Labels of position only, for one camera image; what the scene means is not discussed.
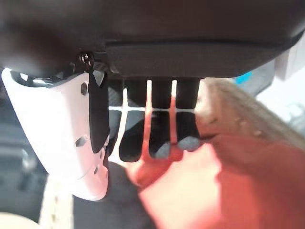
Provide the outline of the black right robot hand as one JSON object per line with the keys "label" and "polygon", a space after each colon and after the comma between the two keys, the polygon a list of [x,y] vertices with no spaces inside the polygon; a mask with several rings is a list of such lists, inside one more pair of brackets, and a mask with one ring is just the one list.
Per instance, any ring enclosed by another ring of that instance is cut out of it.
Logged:
{"label": "black right robot hand", "polygon": [[124,89],[121,160],[141,157],[148,80],[149,150],[170,152],[176,81],[177,145],[194,151],[200,136],[190,110],[200,79],[249,72],[304,32],[302,0],[3,0],[1,78],[47,172],[96,201],[107,193]]}

